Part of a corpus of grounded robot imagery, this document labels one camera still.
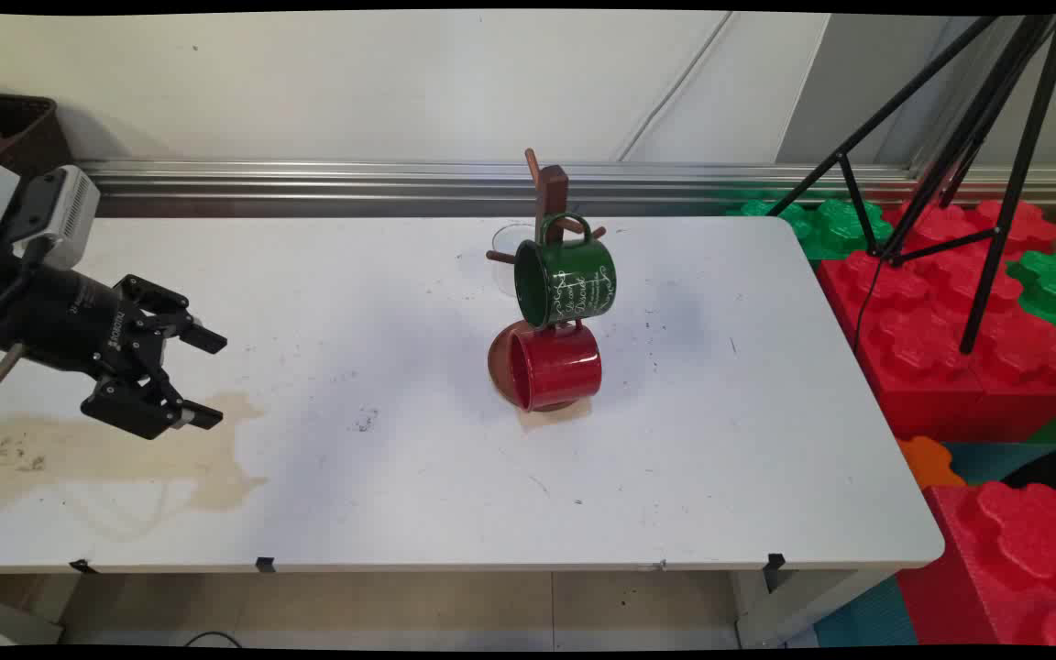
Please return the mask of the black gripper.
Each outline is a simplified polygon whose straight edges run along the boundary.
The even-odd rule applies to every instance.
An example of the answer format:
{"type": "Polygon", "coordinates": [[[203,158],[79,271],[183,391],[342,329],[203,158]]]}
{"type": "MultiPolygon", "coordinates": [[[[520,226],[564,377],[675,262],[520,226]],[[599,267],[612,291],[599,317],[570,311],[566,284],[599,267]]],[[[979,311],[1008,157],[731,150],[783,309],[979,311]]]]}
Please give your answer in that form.
{"type": "Polygon", "coordinates": [[[142,372],[134,331],[176,336],[211,355],[229,342],[203,325],[185,295],[134,274],[106,287],[75,270],[40,266],[0,303],[1,351],[20,344],[32,362],[93,380],[81,402],[84,416],[144,439],[221,423],[222,411],[185,400],[163,367],[142,372]]]}

